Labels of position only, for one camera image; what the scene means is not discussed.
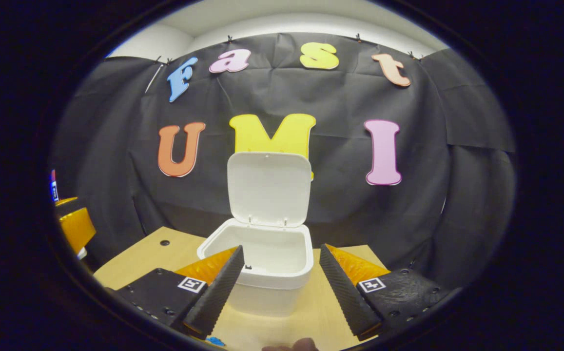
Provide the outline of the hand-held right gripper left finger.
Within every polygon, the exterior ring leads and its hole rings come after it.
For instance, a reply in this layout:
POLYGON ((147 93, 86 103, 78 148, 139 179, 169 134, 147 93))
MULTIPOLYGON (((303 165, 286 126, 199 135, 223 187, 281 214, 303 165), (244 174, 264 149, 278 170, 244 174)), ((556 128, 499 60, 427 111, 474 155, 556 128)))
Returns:
POLYGON ((117 289, 133 309, 175 331, 208 337, 245 265, 242 245, 177 271, 152 269, 117 289))

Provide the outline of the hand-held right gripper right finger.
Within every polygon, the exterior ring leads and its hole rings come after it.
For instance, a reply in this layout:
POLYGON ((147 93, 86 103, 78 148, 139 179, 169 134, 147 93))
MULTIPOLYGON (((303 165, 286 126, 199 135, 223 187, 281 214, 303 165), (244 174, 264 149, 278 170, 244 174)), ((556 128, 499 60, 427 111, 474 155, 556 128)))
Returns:
POLYGON ((320 247, 319 262, 355 337, 399 335, 462 291, 409 267, 390 271, 329 244, 320 247))

